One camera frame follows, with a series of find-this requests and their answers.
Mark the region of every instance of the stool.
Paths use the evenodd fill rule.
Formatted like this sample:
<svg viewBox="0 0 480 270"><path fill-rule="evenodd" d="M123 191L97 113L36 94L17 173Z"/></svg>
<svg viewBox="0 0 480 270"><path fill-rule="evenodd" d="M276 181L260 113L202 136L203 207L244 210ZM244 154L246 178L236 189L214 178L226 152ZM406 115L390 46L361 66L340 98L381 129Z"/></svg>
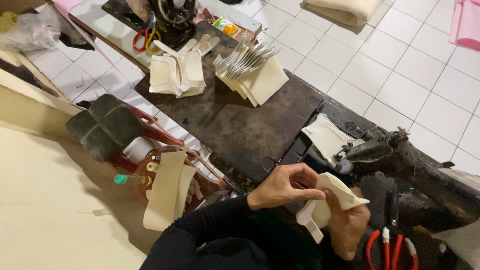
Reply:
<svg viewBox="0 0 480 270"><path fill-rule="evenodd" d="M167 145L185 146L157 122L158 118L139 110L110 94L104 94L84 111L70 118L67 131L98 162L111 162L129 172L138 165L122 151L137 137L145 136ZM155 123L162 131L150 126Z"/></svg>

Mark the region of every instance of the stack of fabric pieces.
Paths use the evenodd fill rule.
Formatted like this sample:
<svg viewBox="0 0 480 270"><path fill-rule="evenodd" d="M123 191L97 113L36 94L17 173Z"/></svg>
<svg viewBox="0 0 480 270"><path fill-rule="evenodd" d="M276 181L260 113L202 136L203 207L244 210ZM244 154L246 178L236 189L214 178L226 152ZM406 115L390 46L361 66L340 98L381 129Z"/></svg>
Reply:
<svg viewBox="0 0 480 270"><path fill-rule="evenodd" d="M218 37L210 38L205 34L199 42L190 39L176 52L161 41L154 40L155 45L166 53L163 56L152 55L149 92L173 94L177 98L203 93L202 57L219 41Z"/></svg>
<svg viewBox="0 0 480 270"><path fill-rule="evenodd" d="M480 0L455 0L448 42L480 50Z"/></svg>
<svg viewBox="0 0 480 270"><path fill-rule="evenodd" d="M383 0L303 0L302 6L351 26L366 24Z"/></svg>
<svg viewBox="0 0 480 270"><path fill-rule="evenodd" d="M220 80L256 107L276 93L288 77L275 58L278 50L265 48L265 44L248 46L250 43L244 35L230 56L222 59L218 55L213 65Z"/></svg>

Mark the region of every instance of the person's right hand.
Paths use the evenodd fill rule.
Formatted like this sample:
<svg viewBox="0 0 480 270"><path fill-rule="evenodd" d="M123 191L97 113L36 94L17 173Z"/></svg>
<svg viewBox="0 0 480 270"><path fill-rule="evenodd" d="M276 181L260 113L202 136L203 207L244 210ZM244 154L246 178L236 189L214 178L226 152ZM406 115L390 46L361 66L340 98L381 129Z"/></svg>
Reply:
<svg viewBox="0 0 480 270"><path fill-rule="evenodd" d="M363 198L359 188L351 188L351 191L357 197ZM365 204L343 211L338 198L331 190L324 190L324 193L332 212L332 218L328 223L332 248L342 259L353 260L357 244L370 220L370 211Z"/></svg>

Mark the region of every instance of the pink fabric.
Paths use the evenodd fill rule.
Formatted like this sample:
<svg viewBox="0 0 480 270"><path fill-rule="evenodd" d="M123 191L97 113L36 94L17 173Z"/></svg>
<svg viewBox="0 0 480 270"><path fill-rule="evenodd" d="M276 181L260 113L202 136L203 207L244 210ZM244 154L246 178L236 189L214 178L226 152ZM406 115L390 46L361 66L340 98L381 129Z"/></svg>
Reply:
<svg viewBox="0 0 480 270"><path fill-rule="evenodd" d="M456 0L448 42L480 50L480 0Z"/></svg>

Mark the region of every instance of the person's left hand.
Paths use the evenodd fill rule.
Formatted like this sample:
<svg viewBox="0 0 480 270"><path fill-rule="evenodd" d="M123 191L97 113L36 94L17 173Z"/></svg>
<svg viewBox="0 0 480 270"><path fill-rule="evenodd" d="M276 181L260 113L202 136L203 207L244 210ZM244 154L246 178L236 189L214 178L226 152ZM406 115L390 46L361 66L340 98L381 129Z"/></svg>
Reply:
<svg viewBox="0 0 480 270"><path fill-rule="evenodd" d="M305 163L277 166L272 173L247 196L252 210L273 208L296 200L323 200L325 193L315 189L318 174ZM295 189L299 183L307 189Z"/></svg>

